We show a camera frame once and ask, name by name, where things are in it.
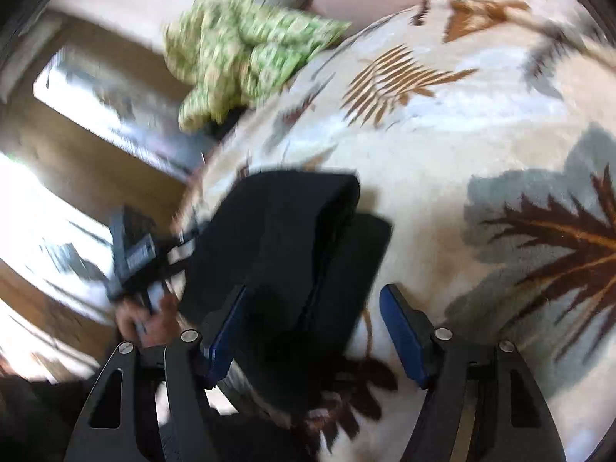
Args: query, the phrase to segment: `green patterned fabric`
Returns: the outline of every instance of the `green patterned fabric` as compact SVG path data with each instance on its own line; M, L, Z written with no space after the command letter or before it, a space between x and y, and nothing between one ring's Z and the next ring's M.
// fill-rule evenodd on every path
M199 2L165 30L165 62L195 85L179 113L180 128L222 123L237 106L256 107L334 42L347 22L253 0Z

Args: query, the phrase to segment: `person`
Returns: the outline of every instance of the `person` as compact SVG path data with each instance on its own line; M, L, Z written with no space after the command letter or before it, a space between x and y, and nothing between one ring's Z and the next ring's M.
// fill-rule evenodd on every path
M122 341L131 341L141 347L169 344L182 332L177 321L177 298L171 293L165 294L159 301L159 311L153 315L125 299L116 309L116 326L116 339L110 342L108 355ZM144 329L141 336L138 326ZM61 462L73 426L100 370L88 379L58 384L28 381L18 375L0 376L2 460ZM221 416L207 406L202 414L212 431L219 460L242 460L248 454L257 461L309 460L290 432L273 423L241 414ZM172 426L161 426L160 434L167 462L181 461Z

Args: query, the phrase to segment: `folded black cloth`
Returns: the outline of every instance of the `folded black cloth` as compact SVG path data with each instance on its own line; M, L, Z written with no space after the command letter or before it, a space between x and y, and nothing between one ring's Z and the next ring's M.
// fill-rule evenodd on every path
M193 323L247 287L235 359L288 412L318 400L315 364L344 350L389 241L386 222L355 213L359 194L351 174L249 176L199 235L186 270L179 310Z

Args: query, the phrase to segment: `green cloth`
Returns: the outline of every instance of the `green cloth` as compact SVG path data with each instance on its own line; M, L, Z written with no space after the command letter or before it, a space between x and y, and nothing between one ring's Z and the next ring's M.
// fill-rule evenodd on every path
M258 106L347 27L253 0L196 3L164 33L167 67L195 85L180 128L193 132L211 119L222 123L234 107Z

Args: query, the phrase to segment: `silver screw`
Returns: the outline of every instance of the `silver screw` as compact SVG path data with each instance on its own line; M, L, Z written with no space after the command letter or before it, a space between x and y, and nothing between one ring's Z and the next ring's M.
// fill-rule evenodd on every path
M119 347L119 353L120 354L128 354L133 350L133 345L130 342L122 342Z
M196 332L196 330L187 330L184 333L182 333L182 340L184 342L194 342L196 341L196 338L199 336L199 334Z
M454 336L454 334L448 328L437 328L436 330L434 330L434 336L439 341L449 341Z
M498 348L503 352L513 352L516 350L515 345L513 345L509 341L500 341L498 342Z

